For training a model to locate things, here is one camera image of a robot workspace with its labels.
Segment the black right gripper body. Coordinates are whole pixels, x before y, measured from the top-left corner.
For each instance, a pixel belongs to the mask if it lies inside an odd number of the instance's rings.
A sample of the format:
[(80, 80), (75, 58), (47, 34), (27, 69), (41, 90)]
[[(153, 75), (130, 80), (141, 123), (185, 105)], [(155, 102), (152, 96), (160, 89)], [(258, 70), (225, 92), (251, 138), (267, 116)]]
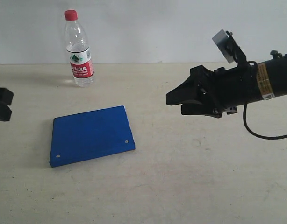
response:
[(235, 114), (237, 107), (259, 101), (256, 68), (199, 68), (199, 114)]

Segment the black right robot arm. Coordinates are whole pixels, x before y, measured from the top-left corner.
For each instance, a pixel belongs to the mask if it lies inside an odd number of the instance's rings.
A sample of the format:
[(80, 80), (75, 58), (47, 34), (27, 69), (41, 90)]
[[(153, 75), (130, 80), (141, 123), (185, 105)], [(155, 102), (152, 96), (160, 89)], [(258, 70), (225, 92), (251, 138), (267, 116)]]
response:
[(183, 115), (221, 118), (237, 106), (287, 95), (287, 54), (272, 51), (272, 59), (214, 71), (202, 65), (166, 94), (167, 105), (180, 105)]

